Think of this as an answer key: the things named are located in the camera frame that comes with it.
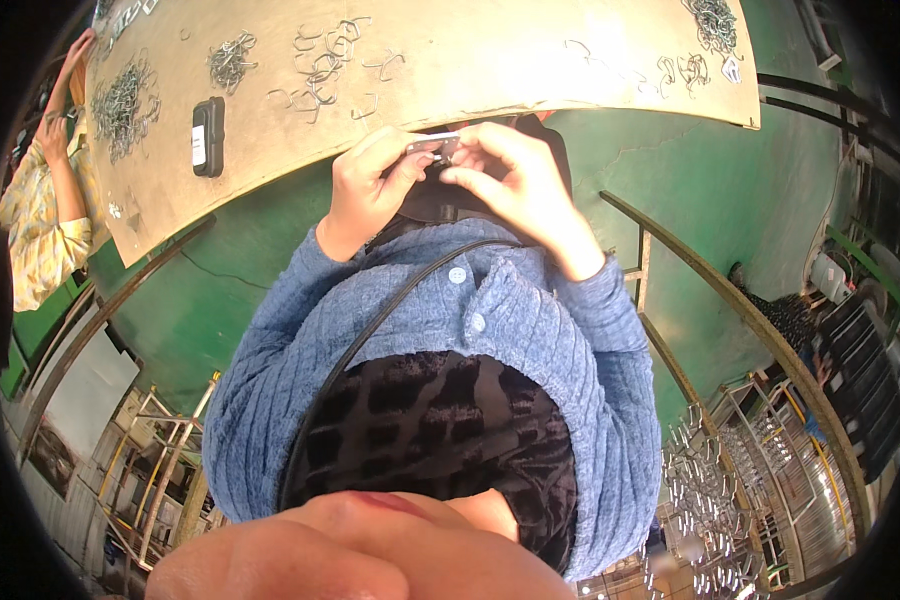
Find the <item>sweater button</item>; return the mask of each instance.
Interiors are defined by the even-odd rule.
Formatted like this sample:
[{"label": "sweater button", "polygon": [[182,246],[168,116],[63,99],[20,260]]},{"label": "sweater button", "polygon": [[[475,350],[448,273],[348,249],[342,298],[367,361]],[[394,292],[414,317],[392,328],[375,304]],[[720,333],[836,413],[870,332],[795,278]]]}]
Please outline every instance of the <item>sweater button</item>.
[{"label": "sweater button", "polygon": [[461,269],[460,267],[454,267],[448,273],[451,283],[456,283],[456,285],[460,285],[463,282],[467,281],[467,271]]}]

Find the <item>wooden table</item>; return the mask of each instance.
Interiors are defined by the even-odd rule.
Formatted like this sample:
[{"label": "wooden table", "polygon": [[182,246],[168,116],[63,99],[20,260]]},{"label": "wooden table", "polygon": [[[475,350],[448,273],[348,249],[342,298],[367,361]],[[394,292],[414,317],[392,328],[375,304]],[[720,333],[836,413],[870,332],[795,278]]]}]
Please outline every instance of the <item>wooden table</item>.
[{"label": "wooden table", "polygon": [[[131,3],[115,3],[112,14]],[[106,59],[95,53],[87,72],[90,96],[98,83],[108,86],[146,48],[158,74],[153,89],[162,101],[159,121],[150,124],[142,143],[116,164],[110,163],[105,140],[90,141],[103,203],[120,209],[119,219],[108,216],[108,226],[123,263],[131,265],[224,203],[347,150],[385,124],[419,130],[501,114],[628,108],[759,129],[750,36],[739,0],[728,4],[737,17],[740,83],[721,73],[724,57],[703,50],[693,15],[675,0],[529,5],[518,0],[452,5],[411,0],[162,0],[151,14],[137,14]],[[324,83],[323,93],[336,91],[337,100],[321,109],[315,124],[307,123],[312,113],[286,108],[282,94],[267,100],[269,90],[304,88],[305,76],[294,66],[298,27],[304,25],[308,34],[321,28],[330,31],[342,18],[363,16],[372,17],[373,23],[360,21],[355,58],[338,80]],[[222,175],[197,177],[191,166],[193,108],[210,96],[224,95],[211,87],[204,62],[211,46],[236,39],[242,29],[258,39],[247,57],[259,65],[248,69],[233,96],[224,96]],[[110,28],[100,30],[99,43],[105,45]],[[589,59],[573,41],[586,45]],[[392,63],[386,74],[393,79],[381,81],[380,69],[363,67],[360,60],[379,63],[388,48],[402,53],[406,62]],[[307,57],[312,61],[321,50],[323,43]],[[705,60],[709,82],[697,83],[690,91],[676,64],[678,58],[685,62],[696,54]],[[666,81],[662,58],[673,61],[673,83]],[[377,94],[377,111],[352,119],[351,110],[371,109],[368,93]]]}]

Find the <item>black device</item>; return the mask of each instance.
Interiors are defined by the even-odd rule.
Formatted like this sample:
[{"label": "black device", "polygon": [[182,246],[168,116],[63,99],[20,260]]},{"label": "black device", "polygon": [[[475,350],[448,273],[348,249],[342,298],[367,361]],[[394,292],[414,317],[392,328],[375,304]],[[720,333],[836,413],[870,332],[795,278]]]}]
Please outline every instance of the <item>black device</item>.
[{"label": "black device", "polygon": [[224,172],[224,99],[211,96],[193,107],[193,174],[218,177]]}]

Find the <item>yellow patterned shirt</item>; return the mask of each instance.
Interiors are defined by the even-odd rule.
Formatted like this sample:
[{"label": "yellow patterned shirt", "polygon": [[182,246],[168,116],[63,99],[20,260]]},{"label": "yellow patterned shirt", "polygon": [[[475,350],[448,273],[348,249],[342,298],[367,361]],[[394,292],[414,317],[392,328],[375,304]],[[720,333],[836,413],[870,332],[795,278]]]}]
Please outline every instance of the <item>yellow patterned shirt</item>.
[{"label": "yellow patterned shirt", "polygon": [[76,121],[67,156],[82,192],[87,216],[59,222],[57,196],[43,148],[30,143],[13,180],[0,198],[0,224],[9,230],[13,310],[36,310],[110,239],[97,176],[85,143],[86,115]]}]

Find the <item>hand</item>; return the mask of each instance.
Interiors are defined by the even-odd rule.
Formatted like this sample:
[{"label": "hand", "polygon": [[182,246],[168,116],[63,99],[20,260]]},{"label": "hand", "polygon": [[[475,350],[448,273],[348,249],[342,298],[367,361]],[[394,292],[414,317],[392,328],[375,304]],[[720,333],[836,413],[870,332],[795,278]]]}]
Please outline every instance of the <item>hand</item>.
[{"label": "hand", "polygon": [[813,365],[816,368],[816,384],[823,388],[833,375],[833,359],[829,356],[821,359],[820,354],[814,352]]},{"label": "hand", "polygon": [[93,48],[96,41],[96,30],[92,27],[88,27],[84,30],[84,32],[80,34],[80,37],[70,45],[70,50],[67,51],[67,57],[63,59],[63,66],[60,67],[60,77],[70,77],[74,72],[74,69],[77,68],[77,63],[80,62],[90,48]]},{"label": "hand", "polygon": [[[434,161],[428,151],[400,159],[415,139],[412,133],[385,126],[336,157],[330,213],[316,225],[316,243],[324,255],[340,262],[353,258],[394,218],[414,182],[425,178],[424,167]],[[389,176],[381,178],[399,159]]]},{"label": "hand", "polygon": [[59,112],[44,113],[33,138],[40,142],[50,168],[67,161],[67,119]]},{"label": "hand", "polygon": [[[480,123],[460,129],[453,166],[440,173],[483,200],[549,250],[564,276],[582,282],[596,275],[607,258],[587,219],[567,195],[546,142],[519,131]],[[488,173],[500,171],[499,181]]]}]

